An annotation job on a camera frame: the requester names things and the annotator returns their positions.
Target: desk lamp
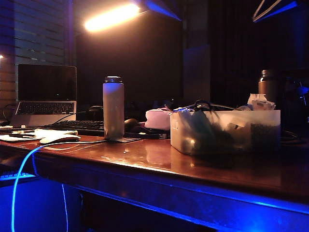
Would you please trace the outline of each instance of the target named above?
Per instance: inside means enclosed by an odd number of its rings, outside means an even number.
[[[130,20],[147,10],[159,12],[181,21],[161,0],[131,0],[129,3],[103,12],[85,24],[88,31],[99,31]]]
[[[307,3],[309,0],[262,0],[252,19],[256,23],[292,8],[306,6]]]

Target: wooden desk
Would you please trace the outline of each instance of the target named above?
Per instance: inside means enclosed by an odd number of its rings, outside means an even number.
[[[0,164],[18,167],[37,146],[1,142]],[[308,231],[307,145],[203,158],[181,154],[170,140],[71,145],[43,148],[35,166],[43,178],[222,231]]]

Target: plastic storage bin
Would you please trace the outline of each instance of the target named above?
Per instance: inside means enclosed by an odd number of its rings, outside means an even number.
[[[189,155],[278,150],[280,134],[280,110],[179,111],[170,116],[170,143]]]

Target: water bottle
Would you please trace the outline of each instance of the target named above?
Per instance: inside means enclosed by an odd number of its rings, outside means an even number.
[[[122,137],[125,133],[125,93],[119,76],[107,76],[103,83],[104,138]]]

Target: blue cable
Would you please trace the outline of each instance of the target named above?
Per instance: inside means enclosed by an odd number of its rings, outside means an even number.
[[[68,220],[68,210],[67,210],[67,202],[66,202],[66,194],[64,192],[64,185],[62,185],[62,192],[63,192],[63,200],[64,200],[64,208],[66,212],[66,220],[67,220],[67,232],[69,231],[69,220]]]
[[[21,163],[21,165],[18,169],[17,177],[16,177],[15,182],[14,182],[13,197],[12,197],[11,231],[15,232],[15,226],[14,226],[14,222],[15,222],[15,199],[16,199],[16,189],[17,189],[18,179],[19,179],[20,174],[21,174],[21,172],[22,172],[22,170],[25,166],[26,161],[28,160],[28,158],[32,154],[34,154],[35,152],[37,152],[38,150],[40,150],[43,147],[51,146],[51,145],[58,145],[58,144],[96,144],[96,143],[102,143],[102,142],[105,142],[105,141],[106,140],[99,140],[99,141],[92,141],[92,142],[63,142],[63,143],[46,144],[46,145],[39,146],[39,147],[33,149],[32,151],[30,151],[25,156],[25,158],[23,159],[23,161],[22,161],[22,163]],[[34,165],[34,171],[35,171],[35,174],[37,175],[37,170],[36,170],[35,165]],[[65,210],[66,210],[66,216],[67,216],[67,232],[68,232],[69,222],[68,222],[67,204],[66,204],[65,199],[64,199],[64,202],[65,202]]]
[[[26,161],[28,160],[28,158],[29,158],[33,153],[35,153],[37,150],[41,149],[42,147],[45,147],[45,145],[39,146],[39,147],[33,149],[32,151],[30,151],[30,152],[26,155],[26,157],[24,158],[23,162],[21,163],[21,165],[20,165],[20,167],[19,167],[19,170],[18,170],[18,173],[17,173],[17,177],[16,177],[16,179],[15,179],[14,187],[13,187],[12,220],[11,220],[11,230],[12,230],[12,232],[15,232],[15,229],[14,229],[15,198],[16,198],[16,188],[17,188],[17,183],[18,183],[19,176],[20,176],[21,171],[23,170],[23,167],[25,166],[25,163],[26,163]]]

